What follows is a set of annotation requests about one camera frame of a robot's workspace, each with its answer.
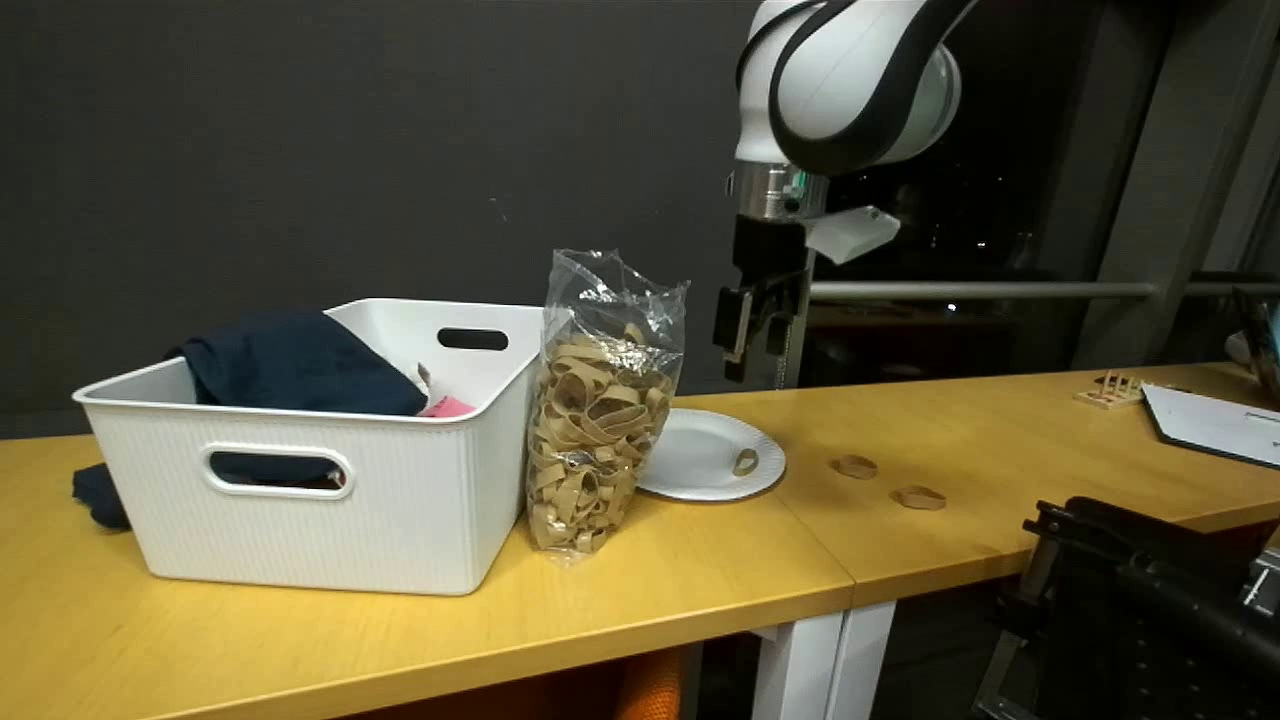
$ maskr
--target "table leg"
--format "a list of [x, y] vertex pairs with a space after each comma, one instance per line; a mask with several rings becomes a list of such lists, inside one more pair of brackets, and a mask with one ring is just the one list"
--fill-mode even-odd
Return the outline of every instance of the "table leg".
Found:
[[811, 617], [766, 634], [751, 720], [873, 717], [897, 604]]

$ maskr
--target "wall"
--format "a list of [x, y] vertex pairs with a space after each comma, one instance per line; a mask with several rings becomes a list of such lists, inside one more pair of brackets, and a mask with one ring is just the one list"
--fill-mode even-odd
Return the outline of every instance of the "wall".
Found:
[[0, 436], [187, 332], [354, 294], [540, 299], [556, 245], [733, 281], [742, 0], [5, 0]]

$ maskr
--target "white plate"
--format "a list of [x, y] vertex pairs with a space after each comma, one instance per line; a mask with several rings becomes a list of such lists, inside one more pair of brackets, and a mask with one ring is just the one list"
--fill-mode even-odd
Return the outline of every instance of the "white plate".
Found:
[[[758, 453], [758, 467], [735, 472], [742, 453]], [[648, 453], [639, 489], [651, 494], [716, 502], [774, 489], [784, 467], [787, 453], [759, 428], [722, 410], [673, 409], [665, 436]]]

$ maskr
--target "white plastic bin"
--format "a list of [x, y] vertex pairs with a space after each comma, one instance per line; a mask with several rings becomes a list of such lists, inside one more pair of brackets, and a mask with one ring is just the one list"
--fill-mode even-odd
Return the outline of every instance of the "white plastic bin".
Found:
[[[76, 391], [158, 574], [472, 593], [522, 508], [528, 370], [543, 306], [355, 299], [336, 315], [406, 377], [468, 417], [354, 417], [195, 405], [187, 362], [159, 360]], [[485, 332], [506, 349], [447, 349]], [[218, 453], [307, 455], [336, 489], [230, 485]]]

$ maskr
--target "clear plastic bag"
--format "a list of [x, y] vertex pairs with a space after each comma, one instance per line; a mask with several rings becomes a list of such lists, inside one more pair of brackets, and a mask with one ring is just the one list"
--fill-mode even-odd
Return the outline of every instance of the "clear plastic bag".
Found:
[[524, 463], [535, 548], [594, 552], [623, 525], [682, 383], [683, 290], [651, 285], [620, 250], [552, 254]]

